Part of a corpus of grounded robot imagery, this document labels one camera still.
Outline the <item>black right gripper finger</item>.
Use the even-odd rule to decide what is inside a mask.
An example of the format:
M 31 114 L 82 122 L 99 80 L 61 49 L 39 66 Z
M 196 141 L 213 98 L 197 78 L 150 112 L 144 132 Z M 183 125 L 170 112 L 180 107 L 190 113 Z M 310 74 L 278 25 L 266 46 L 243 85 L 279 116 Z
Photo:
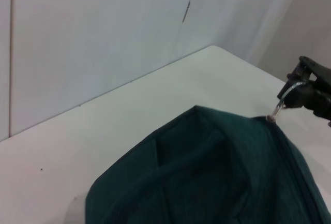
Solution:
M 306 56 L 299 57 L 299 63 L 295 69 L 287 75 L 287 79 L 308 81 L 311 74 L 322 82 L 330 82 L 330 69 Z
M 313 82 L 287 82 L 277 95 L 286 108 L 306 108 L 317 117 L 330 121 L 330 93 L 316 89 Z

